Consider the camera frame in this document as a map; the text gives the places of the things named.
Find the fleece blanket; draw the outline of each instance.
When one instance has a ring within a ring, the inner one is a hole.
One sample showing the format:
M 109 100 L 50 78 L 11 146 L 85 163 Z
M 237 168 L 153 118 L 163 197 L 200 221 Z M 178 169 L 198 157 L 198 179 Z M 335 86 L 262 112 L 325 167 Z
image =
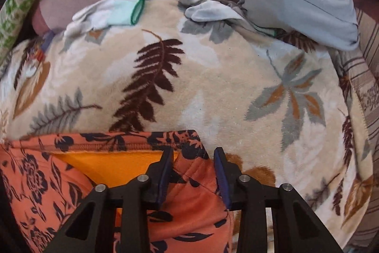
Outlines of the fleece blanket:
M 16 47 L 1 68 L 0 137 L 196 130 L 210 156 L 221 146 L 261 183 L 291 183 L 343 247 L 370 199 L 371 145 L 327 49 L 305 50 L 151 0 L 138 25 Z

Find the orange garment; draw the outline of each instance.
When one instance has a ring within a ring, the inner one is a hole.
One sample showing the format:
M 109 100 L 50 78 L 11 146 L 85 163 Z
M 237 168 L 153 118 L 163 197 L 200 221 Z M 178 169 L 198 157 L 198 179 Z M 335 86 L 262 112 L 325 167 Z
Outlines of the orange garment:
M 94 184 L 125 184 L 158 161 L 162 147 L 177 158 L 166 201 L 148 213 L 151 252 L 230 252 L 233 215 L 217 194 L 213 161 L 195 131 L 49 135 L 2 144 L 1 174 L 31 249 L 44 250 Z M 117 252 L 120 234 L 114 238 Z

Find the blanket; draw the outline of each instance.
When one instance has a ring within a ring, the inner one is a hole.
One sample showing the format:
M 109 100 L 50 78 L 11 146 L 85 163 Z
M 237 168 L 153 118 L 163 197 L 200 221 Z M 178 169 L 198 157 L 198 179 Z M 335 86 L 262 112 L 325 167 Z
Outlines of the blanket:
M 146 2 L 135 26 L 57 35 L 41 56 L 43 43 L 20 43 L 4 66 L 2 140 L 193 129 L 211 156 L 221 146 L 261 183 L 291 183 L 340 246 L 354 233 L 374 183 L 371 146 L 324 46 L 194 22 L 177 0 Z

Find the striped fabric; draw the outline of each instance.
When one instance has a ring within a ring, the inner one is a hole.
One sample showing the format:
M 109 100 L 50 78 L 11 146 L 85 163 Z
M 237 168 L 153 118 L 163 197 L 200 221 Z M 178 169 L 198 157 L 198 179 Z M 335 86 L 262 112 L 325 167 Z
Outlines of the striped fabric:
M 379 231 L 379 24 L 360 10 L 357 10 L 357 19 L 360 49 L 339 54 L 341 69 L 347 74 L 361 101 L 373 149 L 376 185 L 367 212 L 349 242 L 353 247 L 367 247 Z

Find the orange floral fabric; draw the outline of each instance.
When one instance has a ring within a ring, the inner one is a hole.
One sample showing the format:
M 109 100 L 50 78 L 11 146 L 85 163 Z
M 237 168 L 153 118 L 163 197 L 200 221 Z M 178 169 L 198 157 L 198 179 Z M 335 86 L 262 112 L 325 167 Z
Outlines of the orange floral fabric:
M 95 183 L 55 157 L 68 151 L 179 151 L 167 198 L 148 212 L 151 253 L 231 251 L 233 215 L 218 195 L 213 161 L 195 131 L 47 135 L 0 147 L 1 174 L 25 240 L 44 250 Z M 114 236 L 118 252 L 120 234 Z

